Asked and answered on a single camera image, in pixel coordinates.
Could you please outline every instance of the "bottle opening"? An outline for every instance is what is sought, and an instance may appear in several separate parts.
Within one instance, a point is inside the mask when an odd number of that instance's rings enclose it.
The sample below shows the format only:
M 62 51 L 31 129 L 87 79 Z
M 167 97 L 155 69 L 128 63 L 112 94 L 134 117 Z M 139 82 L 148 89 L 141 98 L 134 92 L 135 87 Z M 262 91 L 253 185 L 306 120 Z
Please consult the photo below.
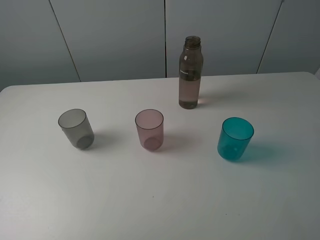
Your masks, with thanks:
M 201 39 L 198 36 L 187 36 L 184 46 L 187 49 L 198 49 L 201 46 Z

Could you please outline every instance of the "cup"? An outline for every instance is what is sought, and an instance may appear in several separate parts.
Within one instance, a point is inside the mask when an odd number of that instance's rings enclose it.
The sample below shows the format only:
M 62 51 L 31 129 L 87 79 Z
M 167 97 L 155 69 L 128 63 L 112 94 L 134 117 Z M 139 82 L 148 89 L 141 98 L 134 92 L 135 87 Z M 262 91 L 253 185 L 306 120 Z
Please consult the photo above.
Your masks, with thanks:
M 71 109 L 64 112 L 59 117 L 58 124 L 75 148 L 86 149 L 94 142 L 94 132 L 86 112 L 82 109 Z
M 135 117 L 140 144 L 149 151 L 155 151 L 164 142 L 164 116 L 155 109 L 146 109 Z
M 230 117 L 222 124 L 217 146 L 221 157 L 236 161 L 244 154 L 248 143 L 254 135 L 254 127 L 240 117 Z

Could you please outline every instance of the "panel seam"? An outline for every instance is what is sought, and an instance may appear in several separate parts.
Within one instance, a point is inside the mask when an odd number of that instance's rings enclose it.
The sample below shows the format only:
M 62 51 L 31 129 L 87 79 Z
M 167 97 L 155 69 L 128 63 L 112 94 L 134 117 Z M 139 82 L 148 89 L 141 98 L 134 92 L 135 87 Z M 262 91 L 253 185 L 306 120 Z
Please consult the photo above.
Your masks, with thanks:
M 78 73 L 78 69 L 77 69 L 76 64 L 75 64 L 75 61 L 74 61 L 74 59 L 73 59 L 73 57 L 72 57 L 72 55 L 71 55 L 71 52 L 70 52 L 69 46 L 68 46 L 68 44 L 67 44 L 67 41 L 66 41 L 65 35 L 64 35 L 64 33 L 63 33 L 62 29 L 61 29 L 61 26 L 60 26 L 60 23 L 59 23 L 59 21 L 58 21 L 58 18 L 57 18 L 56 12 L 55 12 L 55 10 L 54 10 L 54 7 L 52 6 L 51 0 L 48 0 L 48 1 L 49 1 L 49 4 L 50 4 L 50 7 L 51 7 L 51 9 L 52 9 L 52 12 L 53 12 L 53 14 L 54 14 L 54 18 L 55 18 L 55 20 L 56 20 L 56 23 L 57 23 L 57 24 L 58 24 L 58 26 L 59 26 L 59 29 L 60 29 L 60 32 L 61 32 L 61 34 L 62 34 L 62 37 L 63 37 L 64 43 L 65 43 L 65 45 L 66 45 L 66 49 L 67 49 L 67 50 L 68 50 L 68 52 L 69 52 L 69 55 L 70 55 L 70 58 L 71 58 L 72 64 L 73 64 L 73 66 L 74 66 L 74 69 L 75 69 L 76 75 L 78 76 L 78 79 L 79 79 L 79 81 L 81 82 L 80 75 L 79 75 L 79 73 Z
M 259 63 L 258 69 L 257 69 L 257 71 L 256 71 L 256 74 L 258 74 L 258 72 L 259 72 L 259 70 L 260 70 L 260 68 L 261 68 L 261 63 L 262 63 L 262 61 L 263 61 L 263 59 L 264 59 L 264 56 L 265 56 L 266 50 L 267 50 L 267 48 L 268 48 L 268 44 L 269 44 L 269 41 L 270 41 L 272 32 L 273 32 L 273 30 L 274 30 L 274 28 L 275 28 L 275 25 L 276 25 L 276 22 L 277 22 L 277 19 L 278 19 L 278 15 L 279 15 L 279 13 L 280 13 L 280 9 L 281 9 L 282 4 L 283 4 L 284 2 L 285 2 L 285 0 L 281 0 L 281 3 L 280 3 L 280 6 L 279 6 L 279 9 L 278 9 L 278 12 L 276 13 L 276 16 L 275 16 L 275 19 L 274 19 L 274 22 L 273 22 L 273 25 L 272 25 L 272 28 L 271 28 L 271 31 L 270 31 L 270 34 L 269 34 L 269 37 L 268 37 L 268 40 L 266 41 L 266 45 L 265 45 L 264 51 L 263 51 L 263 53 L 262 53 L 262 57 L 261 57 L 261 59 L 260 59 L 260 63 Z
M 164 2 L 164 65 L 165 65 L 165 77 L 167 78 L 167 20 L 166 20 L 166 0 Z

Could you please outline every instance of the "white wall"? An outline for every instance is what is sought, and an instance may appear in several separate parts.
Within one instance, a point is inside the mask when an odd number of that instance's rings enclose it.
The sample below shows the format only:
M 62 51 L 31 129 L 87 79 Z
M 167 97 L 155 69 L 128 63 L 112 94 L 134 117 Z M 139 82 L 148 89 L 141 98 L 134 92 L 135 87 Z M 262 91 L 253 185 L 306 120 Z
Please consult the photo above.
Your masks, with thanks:
M 320 0 L 285 0 L 259 73 L 309 72 L 320 66 Z
M 281 0 L 166 0 L 167 75 L 185 37 L 201 37 L 203 75 L 257 73 Z
M 10 85 L 79 82 L 47 0 L 1 0 L 0 91 Z
M 51 0 L 81 81 L 165 77 L 164 0 Z

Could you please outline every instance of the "gray cup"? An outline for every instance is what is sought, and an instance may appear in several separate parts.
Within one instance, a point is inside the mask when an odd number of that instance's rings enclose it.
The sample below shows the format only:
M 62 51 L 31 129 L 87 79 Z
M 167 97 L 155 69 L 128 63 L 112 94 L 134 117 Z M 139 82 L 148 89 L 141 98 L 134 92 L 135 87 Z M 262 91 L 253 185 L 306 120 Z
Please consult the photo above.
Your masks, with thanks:
M 94 142 L 95 135 L 85 111 L 68 110 L 59 117 L 58 124 L 75 148 L 86 149 Z

